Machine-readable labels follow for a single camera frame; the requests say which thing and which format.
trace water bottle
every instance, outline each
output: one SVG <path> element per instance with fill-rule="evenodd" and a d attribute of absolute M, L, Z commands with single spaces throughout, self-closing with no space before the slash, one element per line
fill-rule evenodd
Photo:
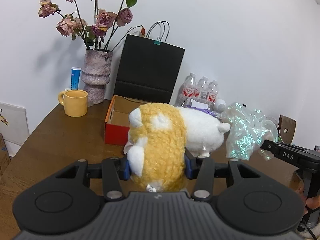
<path fill-rule="evenodd" d="M 212 80 L 208 88 L 207 101 L 212 104 L 216 100 L 218 92 L 218 81 Z"/>
<path fill-rule="evenodd" d="M 196 88 L 196 74 L 190 73 L 183 83 L 183 90 L 179 98 L 179 106 L 185 107 L 190 105 L 190 99 L 193 97 Z"/>
<path fill-rule="evenodd" d="M 195 93 L 193 97 L 198 102 L 206 103 L 207 94 L 208 94 L 208 78 L 202 77 L 202 79 L 199 80 L 199 83 L 195 89 Z"/>

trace black paper bag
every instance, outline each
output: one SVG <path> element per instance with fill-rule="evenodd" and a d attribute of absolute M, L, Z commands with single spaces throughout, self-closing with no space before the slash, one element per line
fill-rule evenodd
<path fill-rule="evenodd" d="M 127 35 L 116 78 L 115 95 L 169 103 L 185 49 Z"/>

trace plush toy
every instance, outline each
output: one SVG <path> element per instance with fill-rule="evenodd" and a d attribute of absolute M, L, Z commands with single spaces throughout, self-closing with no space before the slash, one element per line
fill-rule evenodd
<path fill-rule="evenodd" d="M 184 187 L 184 147 L 209 156 L 230 125 L 201 111 L 148 103 L 129 115 L 128 161 L 132 179 L 149 191 Z"/>

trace pink textured vase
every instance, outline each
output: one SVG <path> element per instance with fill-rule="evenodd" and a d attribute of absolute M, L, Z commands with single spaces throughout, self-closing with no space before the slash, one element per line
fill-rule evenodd
<path fill-rule="evenodd" d="M 99 104 L 104 100 L 105 85 L 110 81 L 110 67 L 113 52 L 87 49 L 84 57 L 81 80 L 86 84 L 88 101 Z"/>

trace wooden table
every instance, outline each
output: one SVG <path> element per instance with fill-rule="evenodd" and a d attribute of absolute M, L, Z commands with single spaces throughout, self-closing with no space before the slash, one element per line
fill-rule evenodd
<path fill-rule="evenodd" d="M 63 107 L 57 105 L 30 135 L 0 180 L 0 239 L 9 240 L 19 231 L 12 215 L 15 197 L 31 185 L 78 160 L 100 163 L 111 156 L 121 156 L 122 147 L 103 142 L 104 120 L 110 101 L 88 108 L 85 116 L 73 118 L 64 114 Z M 216 162 L 226 163 L 225 146 L 213 154 Z M 279 182 L 288 185 L 292 172 L 296 169 L 276 158 L 265 161 L 253 154 L 249 164 Z M 135 190 L 131 181 L 122 182 L 124 193 Z M 188 184 L 191 190 L 194 182 Z M 216 179 L 214 192 L 218 194 L 226 188 L 225 179 Z M 100 180 L 92 180 L 90 188 L 102 194 Z"/>

